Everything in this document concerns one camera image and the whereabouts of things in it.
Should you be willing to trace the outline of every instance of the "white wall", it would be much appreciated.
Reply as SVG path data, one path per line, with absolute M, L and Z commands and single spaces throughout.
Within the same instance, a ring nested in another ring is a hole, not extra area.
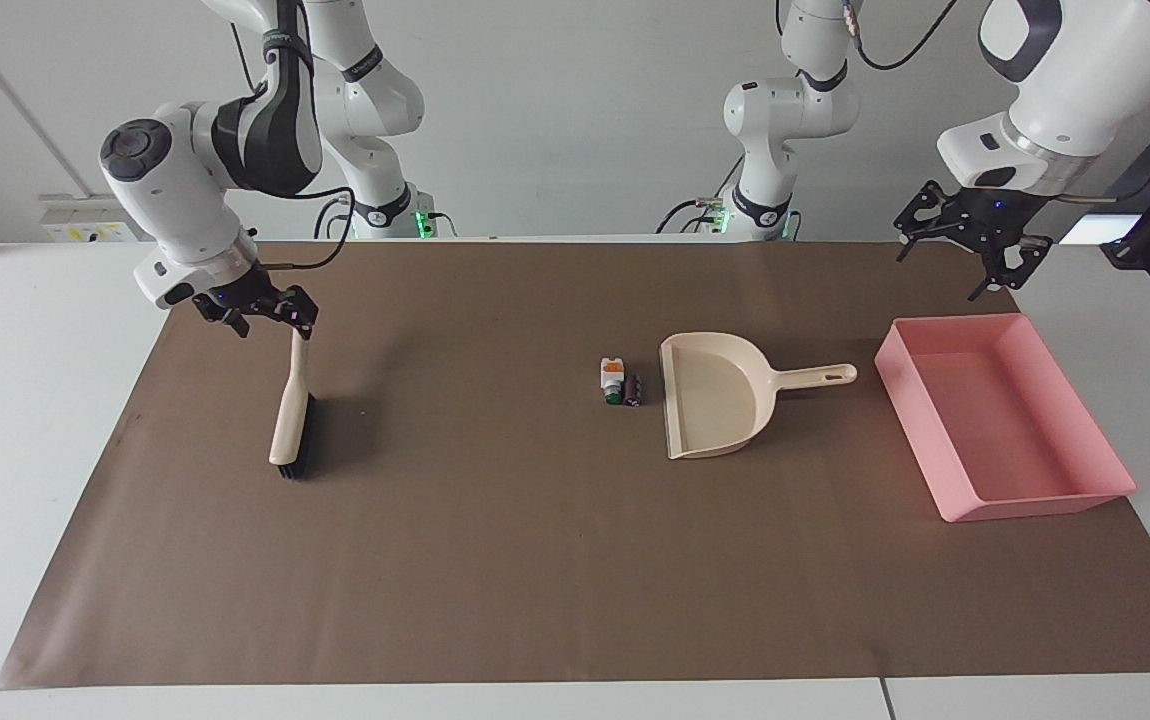
M 712 192 L 738 158 L 721 120 L 726 91 L 790 72 L 772 6 L 370 0 L 368 13 L 388 58 L 428 100 L 424 127 L 393 141 L 402 167 L 462 232 L 632 233 Z M 921 183 L 949 178 L 935 151 L 942 129 L 1009 105 L 1014 90 L 977 53 L 983 6 L 960 5 L 898 72 L 853 61 L 858 127 L 798 143 L 803 238 L 890 240 L 890 219 Z M 940 7 L 867 5 L 869 54 L 903 54 Z M 163 101 L 243 91 L 227 24 L 197 0 L 0 0 L 0 72 L 97 192 L 107 191 L 95 151 L 110 128 Z M 1148 138 L 1150 109 L 1081 190 L 1105 187 Z M 314 187 L 339 182 L 328 168 Z M 74 190 L 0 94 L 0 240 L 37 240 L 34 197 Z M 310 202 L 250 193 L 233 193 L 232 205 L 264 238 L 306 236 L 315 214 Z M 1048 210 L 1040 229 L 1059 232 L 1079 214 Z

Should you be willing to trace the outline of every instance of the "rectangular container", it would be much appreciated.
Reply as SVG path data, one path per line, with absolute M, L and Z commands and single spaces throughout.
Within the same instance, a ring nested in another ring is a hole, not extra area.
M 1136 489 L 1023 315 L 895 320 L 876 365 L 949 523 L 1079 512 Z

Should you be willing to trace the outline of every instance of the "dustpan handle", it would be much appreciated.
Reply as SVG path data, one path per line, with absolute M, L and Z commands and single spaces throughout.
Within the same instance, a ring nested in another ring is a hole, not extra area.
M 775 374 L 775 389 L 811 389 L 813 386 L 844 386 L 859 377 L 853 365 L 828 365 L 826 368 L 785 370 Z

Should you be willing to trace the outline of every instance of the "small cylindrical object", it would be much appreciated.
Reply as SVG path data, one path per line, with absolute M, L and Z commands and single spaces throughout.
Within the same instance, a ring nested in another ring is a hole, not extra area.
M 607 405 L 624 404 L 624 360 L 621 357 L 601 358 L 601 395 Z
M 624 405 L 629 407 L 642 406 L 642 378 L 639 375 L 629 375 L 624 381 Z

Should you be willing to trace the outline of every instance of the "white table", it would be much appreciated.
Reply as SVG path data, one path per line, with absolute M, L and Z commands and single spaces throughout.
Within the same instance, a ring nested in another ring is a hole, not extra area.
M 559 242 L 593 239 L 606 242 Z M 145 252 L 135 245 L 0 246 L 0 664 L 164 322 L 130 281 Z M 1150 279 L 1111 270 L 1095 248 L 1059 248 L 1018 300 L 1136 474 L 1141 491 L 1133 503 L 1150 533 Z M 1150 715 L 1150 675 L 907 679 L 891 680 L 890 692 L 900 720 Z M 361 712 L 411 719 L 887 717 L 875 679 L 0 692 L 0 717 Z

